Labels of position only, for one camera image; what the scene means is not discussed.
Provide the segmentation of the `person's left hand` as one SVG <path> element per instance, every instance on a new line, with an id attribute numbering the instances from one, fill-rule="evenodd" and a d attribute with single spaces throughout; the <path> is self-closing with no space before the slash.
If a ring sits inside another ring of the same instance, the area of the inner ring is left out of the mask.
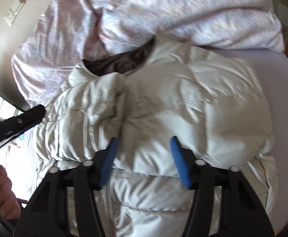
<path id="1" fill-rule="evenodd" d="M 12 192 L 12 182 L 2 165 L 0 165 L 0 213 L 8 220 L 18 219 L 21 214 L 20 205 Z"/>

